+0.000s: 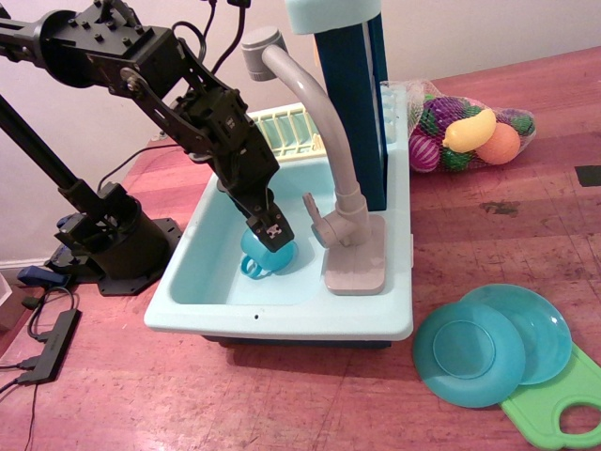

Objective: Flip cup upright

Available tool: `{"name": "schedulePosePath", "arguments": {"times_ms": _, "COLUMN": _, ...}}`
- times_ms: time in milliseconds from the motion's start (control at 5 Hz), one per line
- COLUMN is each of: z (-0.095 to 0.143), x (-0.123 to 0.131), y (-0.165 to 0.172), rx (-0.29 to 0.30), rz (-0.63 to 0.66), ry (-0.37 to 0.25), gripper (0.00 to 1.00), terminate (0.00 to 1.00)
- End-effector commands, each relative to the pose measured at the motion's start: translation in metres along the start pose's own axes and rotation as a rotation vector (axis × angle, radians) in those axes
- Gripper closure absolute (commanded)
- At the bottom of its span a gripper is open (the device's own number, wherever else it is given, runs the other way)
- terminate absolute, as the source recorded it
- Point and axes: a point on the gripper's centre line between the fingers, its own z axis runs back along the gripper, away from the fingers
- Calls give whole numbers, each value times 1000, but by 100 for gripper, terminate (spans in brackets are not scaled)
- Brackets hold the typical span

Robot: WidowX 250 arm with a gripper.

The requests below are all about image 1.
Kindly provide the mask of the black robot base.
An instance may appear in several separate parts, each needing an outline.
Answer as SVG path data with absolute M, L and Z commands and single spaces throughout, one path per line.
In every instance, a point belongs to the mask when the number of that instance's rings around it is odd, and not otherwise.
M 103 296 L 137 295 L 162 277 L 182 236 L 175 220 L 149 218 L 118 183 L 96 193 L 77 179 L 58 192 L 77 211 L 59 221 L 48 269 Z

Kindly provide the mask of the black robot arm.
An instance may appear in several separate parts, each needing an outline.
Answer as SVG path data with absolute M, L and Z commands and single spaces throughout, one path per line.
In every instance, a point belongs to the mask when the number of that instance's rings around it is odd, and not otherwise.
M 1 55 L 30 62 L 63 85 L 102 86 L 133 100 L 193 162 L 210 166 L 269 251 L 293 240 L 269 188 L 279 164 L 246 103 L 172 29 L 141 24 L 122 1 L 51 11 L 32 23 L 3 11 Z

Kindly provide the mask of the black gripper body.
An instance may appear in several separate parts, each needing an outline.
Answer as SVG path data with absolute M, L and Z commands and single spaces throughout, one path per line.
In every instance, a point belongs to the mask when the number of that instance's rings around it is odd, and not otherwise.
M 243 214 L 266 218 L 273 201 L 268 188 L 279 165 L 261 132 L 247 115 L 236 89 L 214 88 L 185 94 L 185 119 L 201 132 L 185 152 L 208 164 Z

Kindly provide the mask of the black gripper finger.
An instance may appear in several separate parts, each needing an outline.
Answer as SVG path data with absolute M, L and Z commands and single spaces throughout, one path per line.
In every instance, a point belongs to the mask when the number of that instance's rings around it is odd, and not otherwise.
M 271 203 L 267 211 L 260 217 L 260 241 L 266 248 L 275 253 L 295 238 L 294 232 L 281 209 Z
M 253 233 L 254 237 L 259 241 L 263 241 L 263 223 L 256 216 L 250 216 L 246 220 L 246 225 Z

